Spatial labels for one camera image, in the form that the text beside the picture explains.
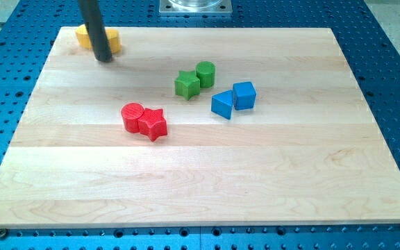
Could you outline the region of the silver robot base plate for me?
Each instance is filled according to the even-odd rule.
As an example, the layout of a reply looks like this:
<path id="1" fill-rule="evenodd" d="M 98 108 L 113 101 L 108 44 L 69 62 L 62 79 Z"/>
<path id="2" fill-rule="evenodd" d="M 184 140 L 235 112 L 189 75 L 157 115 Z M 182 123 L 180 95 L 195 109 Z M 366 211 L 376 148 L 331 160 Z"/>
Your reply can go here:
<path id="1" fill-rule="evenodd" d="M 175 14 L 231 14 L 231 0 L 159 0 L 159 13 Z"/>

